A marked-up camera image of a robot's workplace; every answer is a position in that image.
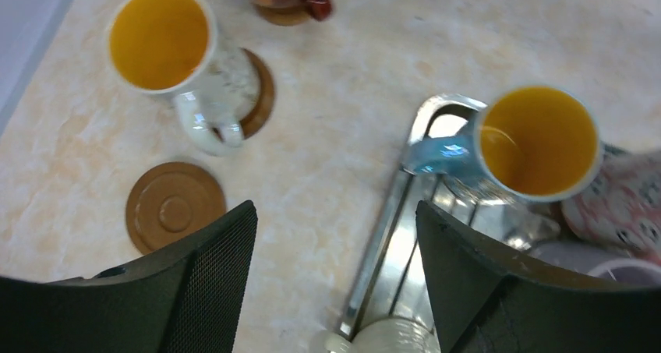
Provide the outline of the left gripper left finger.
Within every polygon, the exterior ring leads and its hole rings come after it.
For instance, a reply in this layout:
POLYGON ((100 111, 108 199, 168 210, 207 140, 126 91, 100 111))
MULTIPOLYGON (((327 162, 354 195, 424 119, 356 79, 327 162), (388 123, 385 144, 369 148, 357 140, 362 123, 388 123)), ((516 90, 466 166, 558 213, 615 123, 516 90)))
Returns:
POLYGON ((1 279, 4 352, 230 352, 258 216, 245 201, 91 278, 1 279))

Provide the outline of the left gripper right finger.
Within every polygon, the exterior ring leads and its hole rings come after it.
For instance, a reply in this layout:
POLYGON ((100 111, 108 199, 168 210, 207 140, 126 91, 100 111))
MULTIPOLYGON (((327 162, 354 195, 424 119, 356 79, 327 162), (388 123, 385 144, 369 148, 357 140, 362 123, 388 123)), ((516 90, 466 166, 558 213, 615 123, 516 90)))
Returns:
POLYGON ((658 287, 549 265, 427 201, 415 222, 441 351, 659 351, 658 287))

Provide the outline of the lilac mug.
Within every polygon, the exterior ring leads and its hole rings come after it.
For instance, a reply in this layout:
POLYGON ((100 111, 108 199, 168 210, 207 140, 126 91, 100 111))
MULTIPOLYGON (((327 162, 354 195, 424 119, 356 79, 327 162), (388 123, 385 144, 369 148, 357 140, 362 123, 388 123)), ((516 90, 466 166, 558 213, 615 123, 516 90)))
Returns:
POLYGON ((639 286, 660 286, 660 266, 642 259, 569 241, 546 241, 527 254, 550 265, 591 277, 639 286))

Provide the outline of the blue butterfly mug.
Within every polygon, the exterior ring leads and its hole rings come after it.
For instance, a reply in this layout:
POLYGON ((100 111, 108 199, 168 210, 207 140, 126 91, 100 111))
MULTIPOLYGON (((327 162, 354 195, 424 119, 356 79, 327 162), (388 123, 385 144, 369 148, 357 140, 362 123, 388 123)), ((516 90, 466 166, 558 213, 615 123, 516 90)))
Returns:
POLYGON ((477 112, 456 135, 413 143, 401 165, 413 175, 448 175, 473 190, 554 203, 585 189, 604 145, 587 107, 551 86, 523 86, 477 112))

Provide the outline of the pink mug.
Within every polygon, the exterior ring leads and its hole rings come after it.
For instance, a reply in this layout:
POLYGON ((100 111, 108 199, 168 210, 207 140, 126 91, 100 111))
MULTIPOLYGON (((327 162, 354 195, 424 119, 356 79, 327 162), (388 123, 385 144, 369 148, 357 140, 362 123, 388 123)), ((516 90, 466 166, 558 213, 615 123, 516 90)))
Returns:
POLYGON ((660 263, 660 151, 606 148, 602 167, 579 194, 560 203, 581 239, 660 263))

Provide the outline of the silver mug orange inside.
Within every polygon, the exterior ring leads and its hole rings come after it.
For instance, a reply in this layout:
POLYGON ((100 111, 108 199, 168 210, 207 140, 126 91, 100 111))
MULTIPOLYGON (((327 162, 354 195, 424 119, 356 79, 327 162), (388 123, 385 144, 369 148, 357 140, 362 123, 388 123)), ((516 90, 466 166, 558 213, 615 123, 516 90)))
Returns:
POLYGON ((246 139, 258 70, 205 0, 126 0, 107 29, 107 58, 126 86, 170 101, 202 151, 223 156, 246 139))

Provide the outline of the light brown coaster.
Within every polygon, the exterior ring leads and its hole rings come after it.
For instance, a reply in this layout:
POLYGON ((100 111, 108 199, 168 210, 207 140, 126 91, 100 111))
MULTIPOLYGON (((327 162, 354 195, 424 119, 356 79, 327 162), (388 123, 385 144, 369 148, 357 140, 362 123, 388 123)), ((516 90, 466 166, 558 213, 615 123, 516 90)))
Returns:
POLYGON ((303 5, 288 8, 267 8, 254 5, 254 8, 261 18, 278 26, 295 26, 311 19, 303 5))

